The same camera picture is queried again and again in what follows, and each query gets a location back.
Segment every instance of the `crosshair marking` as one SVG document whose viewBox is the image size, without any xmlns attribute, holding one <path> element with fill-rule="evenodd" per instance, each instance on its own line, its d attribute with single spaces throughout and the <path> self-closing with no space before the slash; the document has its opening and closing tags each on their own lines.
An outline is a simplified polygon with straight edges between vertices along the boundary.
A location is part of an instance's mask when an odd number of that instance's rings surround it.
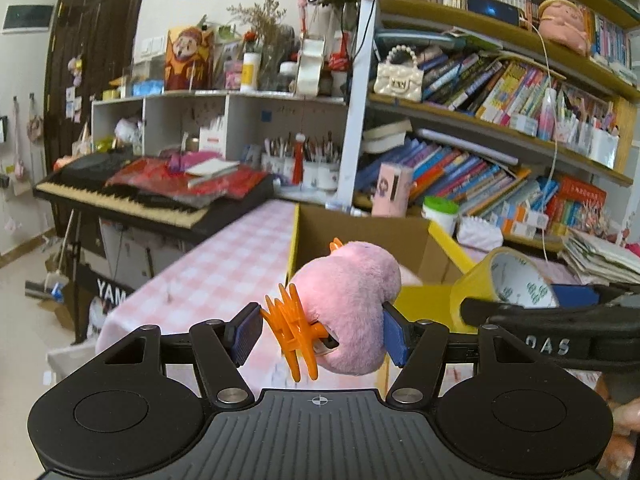
<svg viewBox="0 0 640 480">
<path fill-rule="evenodd" d="M 310 399 L 309 402 L 314 403 L 316 406 L 324 406 L 326 403 L 331 401 L 322 395 L 318 395 L 317 397 Z"/>
</svg>

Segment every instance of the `white shelf unit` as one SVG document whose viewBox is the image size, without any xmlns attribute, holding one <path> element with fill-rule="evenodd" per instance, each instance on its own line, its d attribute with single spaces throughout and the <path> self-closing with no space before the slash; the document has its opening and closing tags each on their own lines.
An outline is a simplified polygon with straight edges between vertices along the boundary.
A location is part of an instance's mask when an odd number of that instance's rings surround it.
<svg viewBox="0 0 640 480">
<path fill-rule="evenodd" d="M 221 139 L 223 156 L 238 160 L 248 144 L 264 145 L 265 139 L 293 138 L 302 132 L 318 141 L 332 133 L 342 143 L 348 108 L 334 97 L 300 98 L 284 92 L 229 92 L 220 90 L 167 92 L 94 102 L 94 144 L 112 136 L 122 118 L 137 117 L 143 123 L 143 154 L 154 156 L 169 146 L 178 146 L 183 133 L 197 136 L 217 116 L 225 116 Z M 283 198 L 324 204 L 334 193 L 283 188 Z"/>
</svg>

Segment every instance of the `poster figure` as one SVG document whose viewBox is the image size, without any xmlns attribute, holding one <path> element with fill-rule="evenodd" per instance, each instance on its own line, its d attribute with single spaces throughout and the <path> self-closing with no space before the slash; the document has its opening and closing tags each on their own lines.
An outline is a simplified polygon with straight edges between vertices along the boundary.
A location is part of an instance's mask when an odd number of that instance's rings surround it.
<svg viewBox="0 0 640 480">
<path fill-rule="evenodd" d="M 164 90 L 204 90 L 209 85 L 211 31 L 177 27 L 169 31 L 164 58 Z"/>
</svg>

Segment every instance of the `table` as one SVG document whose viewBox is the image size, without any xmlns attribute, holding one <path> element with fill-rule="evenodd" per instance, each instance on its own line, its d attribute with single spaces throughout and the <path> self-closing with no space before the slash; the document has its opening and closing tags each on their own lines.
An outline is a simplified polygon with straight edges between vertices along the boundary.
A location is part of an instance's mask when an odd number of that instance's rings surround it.
<svg viewBox="0 0 640 480">
<path fill-rule="evenodd" d="M 105 321 L 96 351 L 101 352 L 144 324 L 156 324 L 162 333 L 183 333 L 207 319 L 229 320 L 252 301 L 264 303 L 265 294 L 278 295 L 289 263 L 295 204 L 271 200 L 200 244 L 143 285 L 113 310 Z M 483 253 L 473 251 L 474 259 Z M 556 283 L 575 283 L 559 264 L 536 260 Z M 301 370 L 306 365 L 301 362 Z M 371 388 L 376 374 L 349 377 L 320 368 L 317 381 L 303 374 L 295 384 L 268 328 L 240 373 L 255 394 L 262 388 L 348 389 Z M 184 370 L 171 377 L 195 387 L 193 374 Z"/>
</svg>

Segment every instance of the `white cable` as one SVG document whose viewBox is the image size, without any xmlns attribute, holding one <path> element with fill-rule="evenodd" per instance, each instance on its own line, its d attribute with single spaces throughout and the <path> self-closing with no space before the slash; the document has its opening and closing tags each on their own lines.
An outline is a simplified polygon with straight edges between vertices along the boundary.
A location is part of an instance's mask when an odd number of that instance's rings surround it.
<svg viewBox="0 0 640 480">
<path fill-rule="evenodd" d="M 548 81 L 547 81 L 547 88 L 545 88 L 545 94 L 546 94 L 546 90 L 551 88 L 551 69 L 549 68 L 549 56 L 546 54 L 546 45 L 545 45 L 545 40 L 543 39 L 542 35 L 540 34 L 540 31 L 537 30 L 537 28 L 532 24 L 531 28 L 533 30 L 536 31 L 536 34 L 538 35 L 538 37 L 540 38 L 540 42 L 542 43 L 542 50 L 545 53 L 545 64 L 546 64 L 546 73 L 548 75 Z M 553 114 L 554 114 L 554 128 L 555 128 L 555 124 L 556 124 L 556 120 L 558 118 L 556 118 L 556 106 L 552 106 L 552 110 L 553 110 Z M 553 138 L 554 138 L 554 160 L 551 162 L 551 170 L 549 171 L 549 178 L 547 183 L 549 183 L 554 176 L 554 172 L 556 171 L 556 162 L 558 161 L 558 139 L 556 138 L 555 133 L 553 134 Z M 540 203 L 540 212 L 542 212 L 542 207 L 544 204 L 544 199 L 545 199 L 545 194 L 544 194 L 544 189 L 543 189 L 543 196 L 542 196 L 542 202 Z M 547 263 L 549 263 L 549 258 L 546 256 L 546 242 L 545 242 L 545 229 L 542 229 L 542 252 L 545 255 L 545 261 Z"/>
</svg>

